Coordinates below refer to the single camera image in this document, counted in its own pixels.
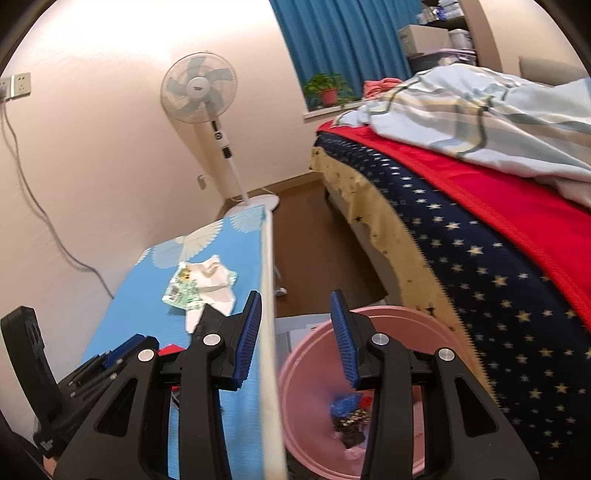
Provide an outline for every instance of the pink bucket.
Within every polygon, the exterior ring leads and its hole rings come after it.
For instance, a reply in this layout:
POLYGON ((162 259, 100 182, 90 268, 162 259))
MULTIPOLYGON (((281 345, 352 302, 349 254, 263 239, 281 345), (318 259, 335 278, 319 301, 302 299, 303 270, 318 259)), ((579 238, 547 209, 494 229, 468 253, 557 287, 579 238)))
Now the pink bucket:
MULTIPOLYGON (((443 346, 463 355, 456 338, 437 319, 405 307, 355 310, 371 318, 377 331, 407 348, 434 353, 443 346)), ((330 321, 293 350, 279 378, 283 437, 289 452, 307 469, 329 480, 357 480, 363 467, 345 457, 345 446, 333 437, 330 403, 353 390, 345 379, 330 321)), ((424 435, 420 394, 415 395, 413 473, 424 469, 424 435)))

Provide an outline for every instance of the baseboard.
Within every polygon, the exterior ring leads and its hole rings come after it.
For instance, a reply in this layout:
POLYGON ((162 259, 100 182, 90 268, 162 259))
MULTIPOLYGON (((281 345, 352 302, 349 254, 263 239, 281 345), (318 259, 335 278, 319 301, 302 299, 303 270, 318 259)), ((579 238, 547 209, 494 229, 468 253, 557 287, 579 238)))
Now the baseboard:
MULTIPOLYGON (((298 175, 297 177, 292 177, 290 179, 281 180, 276 183, 272 183, 266 187, 261 187, 259 189, 254 189, 248 192, 249 197, 254 197, 255 195, 262 195, 263 193, 275 193, 279 194, 287 189, 292 189, 294 187, 299 187, 300 185, 304 185, 306 183, 311 183, 316 180, 322 179, 322 173, 318 171, 309 171, 302 175, 298 175)), ((225 200, 220 209, 220 212, 217 216, 217 219, 223 218, 226 212, 232 208, 232 206, 236 205, 241 200, 240 195, 236 195, 235 197, 231 197, 225 200)))

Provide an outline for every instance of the electrical outlet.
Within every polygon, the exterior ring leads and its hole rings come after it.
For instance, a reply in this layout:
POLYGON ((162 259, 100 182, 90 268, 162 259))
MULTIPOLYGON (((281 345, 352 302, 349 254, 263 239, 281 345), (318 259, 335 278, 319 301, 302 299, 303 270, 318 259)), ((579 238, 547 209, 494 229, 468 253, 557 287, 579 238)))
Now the electrical outlet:
POLYGON ((31 93, 31 74, 19 73, 12 76, 12 98, 29 95, 31 93))
POLYGON ((29 95, 31 93, 31 74, 18 73, 0 78, 0 89, 6 91, 6 100, 29 95))
POLYGON ((12 84, 11 77, 3 77, 0 79, 0 90, 4 91, 4 96, 10 98, 10 85, 12 84))

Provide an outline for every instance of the fan pole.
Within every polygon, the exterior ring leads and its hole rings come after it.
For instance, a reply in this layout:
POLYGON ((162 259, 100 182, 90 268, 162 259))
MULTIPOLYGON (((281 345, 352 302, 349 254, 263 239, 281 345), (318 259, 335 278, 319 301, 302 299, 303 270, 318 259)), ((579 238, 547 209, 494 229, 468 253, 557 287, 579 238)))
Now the fan pole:
POLYGON ((240 190, 240 195, 242 196, 242 200, 244 202, 244 205, 250 205, 251 204, 250 198, 248 198, 248 194, 244 191, 244 187, 242 186, 242 183, 240 183, 240 177, 238 176, 238 169, 236 168, 236 165, 234 163, 234 159, 232 158, 231 152, 230 152, 230 156, 226 157, 226 160, 230 164, 230 168, 232 169, 232 173, 234 174, 234 178, 236 178, 236 183, 238 184, 238 189, 240 190))
POLYGON ((220 149, 222 150, 222 154, 224 158, 228 161, 230 165, 230 169, 234 174, 234 178, 236 179, 236 184, 238 185, 238 190, 240 190, 240 196, 244 202, 244 205, 249 206, 250 198, 248 198, 248 194, 244 190, 242 183, 240 183, 240 175, 238 175, 238 169, 236 168, 236 164, 234 163, 234 159, 232 158, 232 151, 230 150, 230 145, 228 143, 228 139, 222 129, 219 128, 219 120, 215 119, 212 120, 212 128, 215 133, 217 144, 219 145, 220 149))

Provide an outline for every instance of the star pattern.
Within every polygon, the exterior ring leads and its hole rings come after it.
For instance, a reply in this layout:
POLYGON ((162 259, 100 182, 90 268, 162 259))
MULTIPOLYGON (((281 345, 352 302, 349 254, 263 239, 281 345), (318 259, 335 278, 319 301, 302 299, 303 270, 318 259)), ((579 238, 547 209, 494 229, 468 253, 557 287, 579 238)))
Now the star pattern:
MULTIPOLYGON (((402 162, 328 132, 316 145, 386 197, 424 256, 419 264, 453 298, 503 413, 534 458, 561 458, 591 428, 591 335, 550 276, 402 162)), ((427 298, 421 308, 429 301, 436 306, 427 298)))

